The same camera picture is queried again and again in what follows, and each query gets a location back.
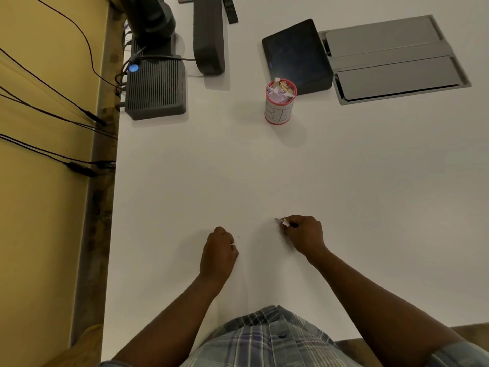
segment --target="person's right arm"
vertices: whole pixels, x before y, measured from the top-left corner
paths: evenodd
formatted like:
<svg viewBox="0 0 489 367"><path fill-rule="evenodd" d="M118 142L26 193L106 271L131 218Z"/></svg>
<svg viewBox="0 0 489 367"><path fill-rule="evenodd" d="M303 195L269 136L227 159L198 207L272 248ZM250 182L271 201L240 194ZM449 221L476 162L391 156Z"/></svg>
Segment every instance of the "person's right arm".
<svg viewBox="0 0 489 367"><path fill-rule="evenodd" d="M422 367L430 355L463 339L414 305L383 289L331 253L312 216L285 218L281 229L322 274L384 367Z"/></svg>

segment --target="person's left hand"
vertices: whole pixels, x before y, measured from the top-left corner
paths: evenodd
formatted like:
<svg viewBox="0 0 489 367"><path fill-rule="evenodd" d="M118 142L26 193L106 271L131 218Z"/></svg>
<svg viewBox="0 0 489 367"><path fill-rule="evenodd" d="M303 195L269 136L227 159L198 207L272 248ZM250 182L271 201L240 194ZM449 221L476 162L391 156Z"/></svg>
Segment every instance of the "person's left hand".
<svg viewBox="0 0 489 367"><path fill-rule="evenodd" d="M231 233L217 227L209 234L200 260L200 277L209 281L220 291L233 271L238 250L233 245Z"/></svg>

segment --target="person's left arm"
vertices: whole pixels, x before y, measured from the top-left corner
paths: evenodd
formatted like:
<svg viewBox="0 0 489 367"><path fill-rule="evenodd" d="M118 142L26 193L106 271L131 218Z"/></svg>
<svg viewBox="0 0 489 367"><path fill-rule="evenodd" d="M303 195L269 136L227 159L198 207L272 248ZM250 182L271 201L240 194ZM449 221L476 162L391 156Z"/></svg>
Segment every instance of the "person's left arm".
<svg viewBox="0 0 489 367"><path fill-rule="evenodd" d="M178 367L189 356L212 300L222 290L238 257L224 228L209 234L192 284L113 358L132 367Z"/></svg>

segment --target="red rim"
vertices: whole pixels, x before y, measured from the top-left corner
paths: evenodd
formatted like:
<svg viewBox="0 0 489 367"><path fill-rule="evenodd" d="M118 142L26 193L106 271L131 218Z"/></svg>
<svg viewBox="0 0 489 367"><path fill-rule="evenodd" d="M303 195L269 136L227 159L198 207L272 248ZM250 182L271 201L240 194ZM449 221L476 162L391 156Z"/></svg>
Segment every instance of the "red rim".
<svg viewBox="0 0 489 367"><path fill-rule="evenodd" d="M266 116L265 116L265 119L266 119L266 122L268 122L268 123L269 123L269 124L271 124L271 125L275 125L275 126L281 126L281 125L285 125L285 124L286 124L286 123L287 123L287 122L290 120L290 117L287 119L287 121L282 122L281 124L276 124L276 123L274 123L274 122L270 122Z"/></svg>
<svg viewBox="0 0 489 367"><path fill-rule="evenodd" d="M286 103L275 103L272 99L270 99L270 97L268 96L268 90L266 89L266 87L269 87L269 86L272 86L272 84L275 82L275 81L272 81L270 82L268 85L266 85L265 87L265 95L266 95L266 98L270 101L270 103L276 105L276 106L286 106L287 104L290 104L290 103L293 103L295 98L297 98L297 86L294 85L294 83L286 78L283 78L283 79L280 79L280 82L282 81L285 81L287 84L289 84L289 86L293 87L294 91L295 91L295 97L292 98L292 100L286 102Z"/></svg>

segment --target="person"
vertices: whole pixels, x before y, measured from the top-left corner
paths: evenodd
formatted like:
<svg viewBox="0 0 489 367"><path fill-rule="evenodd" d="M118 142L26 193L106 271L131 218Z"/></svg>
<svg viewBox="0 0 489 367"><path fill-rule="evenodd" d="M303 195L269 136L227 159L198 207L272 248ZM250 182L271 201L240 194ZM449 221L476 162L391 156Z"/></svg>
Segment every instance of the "person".
<svg viewBox="0 0 489 367"><path fill-rule="evenodd" d="M489 353L463 340L409 302L331 253L321 223L292 215L281 224L327 281L384 367L489 367ZM212 300L229 278L238 249L217 227L192 284L103 367L358 367L321 330L280 306L269 306L215 330L190 357Z"/></svg>

